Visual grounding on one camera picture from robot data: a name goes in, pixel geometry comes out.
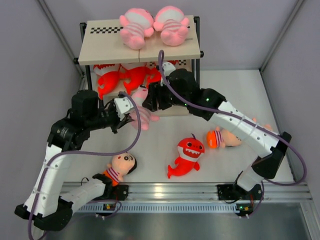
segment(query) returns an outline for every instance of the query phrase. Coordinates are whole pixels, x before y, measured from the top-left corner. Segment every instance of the shark teeth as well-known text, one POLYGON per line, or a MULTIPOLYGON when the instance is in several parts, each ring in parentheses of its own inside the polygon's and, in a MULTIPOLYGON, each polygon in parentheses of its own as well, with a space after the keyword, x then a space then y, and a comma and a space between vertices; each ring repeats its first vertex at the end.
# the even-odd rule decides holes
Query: shark teeth
POLYGON ((189 153, 193 153, 193 154, 198 154, 199 152, 198 151, 195 151, 195 150, 191 150, 191 149, 188 149, 188 148, 185 148, 185 150, 189 153))

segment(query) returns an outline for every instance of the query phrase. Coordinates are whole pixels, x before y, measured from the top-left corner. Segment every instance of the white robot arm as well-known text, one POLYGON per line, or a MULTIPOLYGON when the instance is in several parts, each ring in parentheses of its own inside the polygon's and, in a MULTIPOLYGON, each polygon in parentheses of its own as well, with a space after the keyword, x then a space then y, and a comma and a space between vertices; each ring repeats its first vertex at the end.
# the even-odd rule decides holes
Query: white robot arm
POLYGON ((110 127, 116 133, 129 122, 128 114, 134 109, 127 97, 113 99, 107 110, 103 106, 97 109, 98 101, 96 92, 79 91, 72 97, 68 115, 51 127, 35 186, 25 203, 15 209, 15 214, 23 219, 29 219, 32 214, 34 225, 41 230, 60 231, 79 208, 101 196, 108 199, 113 191, 112 181, 103 174, 96 174, 82 186, 61 194, 75 156, 68 152, 80 150, 90 137, 90 131, 110 127))

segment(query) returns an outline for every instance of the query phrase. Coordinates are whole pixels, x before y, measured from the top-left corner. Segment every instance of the baby doll plush toy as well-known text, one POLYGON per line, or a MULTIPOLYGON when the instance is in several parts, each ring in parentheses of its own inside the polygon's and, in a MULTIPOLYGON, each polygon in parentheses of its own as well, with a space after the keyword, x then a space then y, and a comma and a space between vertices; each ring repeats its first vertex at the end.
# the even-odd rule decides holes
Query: baby doll plush toy
POLYGON ((124 175, 130 174, 137 168, 137 160, 130 153, 125 152, 114 156, 107 167, 103 174, 112 180, 112 186, 115 187, 119 182, 124 181, 124 175))
POLYGON ((178 46, 188 35, 189 19, 175 6, 163 7, 155 16, 153 27, 161 32, 160 37, 164 44, 178 46))
POLYGON ((131 49, 141 49, 145 45, 145 37, 154 34, 154 19, 145 9, 131 8, 121 15, 119 20, 123 26, 120 36, 124 44, 131 49))
POLYGON ((220 127, 216 127, 215 131, 209 131, 206 134, 206 142, 212 149, 225 148, 226 146, 239 146, 242 141, 234 134, 226 129, 220 130, 220 127))
MULTIPOLYGON (((138 107, 140 119, 141 119, 141 129, 148 130, 150 121, 158 121, 160 118, 157 115, 154 115, 151 111, 142 106, 142 103, 146 100, 148 96, 148 89, 144 86, 139 86, 136 92, 132 95, 132 99, 138 107)), ((130 117, 134 120, 131 122, 131 125, 137 129, 138 121, 137 114, 135 111, 130 113, 130 117)))

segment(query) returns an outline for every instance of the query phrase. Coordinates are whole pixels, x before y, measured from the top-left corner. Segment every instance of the pink bear plush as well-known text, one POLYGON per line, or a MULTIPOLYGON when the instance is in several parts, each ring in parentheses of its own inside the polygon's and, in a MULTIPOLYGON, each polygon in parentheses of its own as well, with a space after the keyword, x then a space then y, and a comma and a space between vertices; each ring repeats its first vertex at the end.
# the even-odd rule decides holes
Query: pink bear plush
POLYGON ((120 36, 125 45, 134 50, 139 50, 145 45, 145 37, 154 33, 154 19, 151 14, 142 8, 131 8, 121 15, 120 24, 123 29, 120 36))
POLYGON ((161 39, 168 46, 181 45, 188 35, 189 19, 175 6, 163 7, 155 16, 153 27, 161 32, 161 39))
MULTIPOLYGON (((149 122, 150 121, 158 121, 160 118, 157 115, 154 115, 151 111, 146 109, 142 106, 142 103, 146 100, 148 96, 148 89, 139 86, 136 92, 132 95, 132 99, 134 100, 135 104, 137 105, 140 113, 140 119, 141 119, 141 129, 142 130, 148 130, 149 129, 149 122)), ((130 117, 134 120, 131 122, 131 125, 137 129, 138 128, 138 121, 137 121, 137 114, 136 112, 130 113, 130 117)))

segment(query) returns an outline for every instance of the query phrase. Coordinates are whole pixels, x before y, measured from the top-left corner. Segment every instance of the metal floor plate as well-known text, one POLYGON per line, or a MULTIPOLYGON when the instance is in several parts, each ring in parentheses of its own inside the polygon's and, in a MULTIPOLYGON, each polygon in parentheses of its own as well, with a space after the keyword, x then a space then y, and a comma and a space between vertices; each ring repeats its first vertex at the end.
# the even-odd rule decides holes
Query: metal floor plate
POLYGON ((250 219, 233 213, 76 213, 46 240, 310 240, 298 203, 262 204, 250 219))

